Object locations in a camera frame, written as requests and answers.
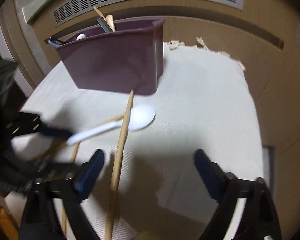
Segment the metal spoon black handle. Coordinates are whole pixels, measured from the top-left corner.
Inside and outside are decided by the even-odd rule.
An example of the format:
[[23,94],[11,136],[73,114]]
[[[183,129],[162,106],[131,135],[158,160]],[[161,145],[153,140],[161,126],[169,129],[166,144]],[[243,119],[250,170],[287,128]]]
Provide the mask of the metal spoon black handle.
[[105,33],[112,33],[113,32],[110,25],[102,17],[98,16],[97,17],[97,22],[98,22],[98,24],[100,25],[100,27],[102,28],[102,30]]

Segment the white table cloth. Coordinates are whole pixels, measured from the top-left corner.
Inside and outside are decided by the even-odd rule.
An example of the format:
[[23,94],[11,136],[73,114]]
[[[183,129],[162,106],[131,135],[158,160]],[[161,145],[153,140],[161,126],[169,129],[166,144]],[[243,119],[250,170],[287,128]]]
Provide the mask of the white table cloth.
[[[113,239],[151,232],[161,239],[198,239],[217,203],[194,166],[201,148],[225,172],[238,178],[263,177],[256,107],[243,64],[224,52],[164,45],[164,74],[151,96],[134,96],[134,105],[155,107],[145,129],[128,132],[123,153]],[[128,94],[78,89],[62,62],[34,90],[22,108],[39,113],[51,126],[74,132],[123,114]],[[105,165],[82,203],[89,222],[104,239],[109,184],[120,129],[80,144],[76,163],[100,148]]]

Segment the white plastic spoon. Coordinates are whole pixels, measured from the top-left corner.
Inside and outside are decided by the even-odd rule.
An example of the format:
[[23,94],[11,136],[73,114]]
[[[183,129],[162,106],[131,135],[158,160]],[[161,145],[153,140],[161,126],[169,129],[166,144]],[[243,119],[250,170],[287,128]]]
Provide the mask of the white plastic spoon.
[[[137,131],[147,127],[155,118],[155,107],[152,105],[138,105],[130,111],[129,131]],[[107,132],[111,129],[121,128],[123,120],[111,121],[91,128],[86,131],[78,132],[72,135],[67,141],[68,146],[74,145],[80,141],[86,140],[95,135]]]

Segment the small white ball spoon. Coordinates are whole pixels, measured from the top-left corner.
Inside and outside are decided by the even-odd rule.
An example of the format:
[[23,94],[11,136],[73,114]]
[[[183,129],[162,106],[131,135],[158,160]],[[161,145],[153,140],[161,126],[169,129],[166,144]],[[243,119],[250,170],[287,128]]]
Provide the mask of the small white ball spoon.
[[76,40],[81,40],[83,38],[86,38],[86,35],[85,34],[79,34],[77,37],[76,37]]

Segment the wooden spoon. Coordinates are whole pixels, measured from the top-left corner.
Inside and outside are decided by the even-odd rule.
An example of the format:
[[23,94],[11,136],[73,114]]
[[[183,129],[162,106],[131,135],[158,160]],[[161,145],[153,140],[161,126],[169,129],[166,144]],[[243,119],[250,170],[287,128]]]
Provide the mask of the wooden spoon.
[[116,31],[113,15],[107,15],[106,16],[106,22],[110,26],[112,31]]

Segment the purple plastic utensil holder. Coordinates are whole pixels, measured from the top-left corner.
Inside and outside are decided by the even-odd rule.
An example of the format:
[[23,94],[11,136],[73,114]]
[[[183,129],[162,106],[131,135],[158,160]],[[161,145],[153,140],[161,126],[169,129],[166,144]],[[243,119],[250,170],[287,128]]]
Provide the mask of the purple plastic utensil holder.
[[99,25],[83,30],[57,47],[57,53],[80,89],[152,95],[164,72],[162,17],[118,20],[115,32]]

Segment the blue plastic spoon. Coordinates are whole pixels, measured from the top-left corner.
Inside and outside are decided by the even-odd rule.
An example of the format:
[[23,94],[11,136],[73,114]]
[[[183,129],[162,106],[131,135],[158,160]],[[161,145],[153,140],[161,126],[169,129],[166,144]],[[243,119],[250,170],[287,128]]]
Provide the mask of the blue plastic spoon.
[[47,39],[47,43],[50,44],[51,46],[55,47],[55,48],[60,47],[60,46],[65,44],[64,41],[61,41],[61,40],[58,40],[58,39],[55,39],[55,38],[52,38],[52,37]]

